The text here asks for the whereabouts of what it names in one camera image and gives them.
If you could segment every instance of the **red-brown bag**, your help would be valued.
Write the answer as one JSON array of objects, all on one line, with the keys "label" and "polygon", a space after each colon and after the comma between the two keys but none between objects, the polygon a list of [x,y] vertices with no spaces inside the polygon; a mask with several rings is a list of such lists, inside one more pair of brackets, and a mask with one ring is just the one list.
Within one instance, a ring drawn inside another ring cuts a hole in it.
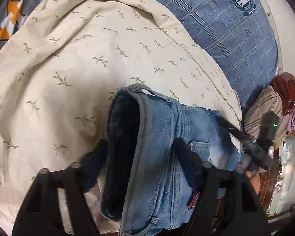
[{"label": "red-brown bag", "polygon": [[283,115],[291,113],[295,107],[295,78],[290,73],[283,73],[274,77],[270,85],[282,99]]}]

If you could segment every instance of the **cream floral fabric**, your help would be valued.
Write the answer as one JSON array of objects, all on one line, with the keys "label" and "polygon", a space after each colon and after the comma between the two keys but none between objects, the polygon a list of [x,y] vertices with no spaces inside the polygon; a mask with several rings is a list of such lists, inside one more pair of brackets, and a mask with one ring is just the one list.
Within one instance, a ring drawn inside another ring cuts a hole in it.
[{"label": "cream floral fabric", "polygon": [[[64,169],[105,138],[109,101],[133,83],[218,109],[239,128],[238,97],[225,75],[156,1],[37,6],[0,51],[1,218],[14,221],[40,168]],[[98,213],[99,189],[90,195],[100,231],[114,230]]]}]

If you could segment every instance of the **purple cloth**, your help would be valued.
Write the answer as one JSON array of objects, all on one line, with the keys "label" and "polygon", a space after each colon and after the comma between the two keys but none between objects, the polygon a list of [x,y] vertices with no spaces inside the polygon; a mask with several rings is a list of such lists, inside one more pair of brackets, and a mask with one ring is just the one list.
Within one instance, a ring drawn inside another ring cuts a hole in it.
[{"label": "purple cloth", "polygon": [[291,116],[290,116],[290,119],[289,119],[289,122],[286,126],[286,130],[288,132],[291,132],[295,129],[295,108],[293,110],[293,112],[291,112]]}]

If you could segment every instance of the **blue denim garment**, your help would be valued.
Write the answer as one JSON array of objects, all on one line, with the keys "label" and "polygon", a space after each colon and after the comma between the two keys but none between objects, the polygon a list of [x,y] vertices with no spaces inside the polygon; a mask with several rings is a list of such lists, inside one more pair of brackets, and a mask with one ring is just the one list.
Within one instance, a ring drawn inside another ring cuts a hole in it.
[{"label": "blue denim garment", "polygon": [[171,146],[182,138],[203,161],[234,170],[241,159],[219,111],[190,107],[142,84],[117,91],[109,114],[109,152],[101,212],[120,235],[155,235],[187,223],[193,189]]},{"label": "blue denim garment", "polygon": [[156,1],[166,6],[217,62],[245,112],[277,68],[277,45],[260,0],[250,0],[248,8],[241,4],[243,0]]}]

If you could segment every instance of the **blue plaid fabric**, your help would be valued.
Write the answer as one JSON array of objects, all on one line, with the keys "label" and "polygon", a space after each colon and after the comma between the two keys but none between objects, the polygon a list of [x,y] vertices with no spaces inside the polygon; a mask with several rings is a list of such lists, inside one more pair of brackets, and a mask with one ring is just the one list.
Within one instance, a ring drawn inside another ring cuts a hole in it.
[{"label": "blue plaid fabric", "polygon": [[277,67],[277,44],[260,0],[156,1],[218,63],[245,112]]}]

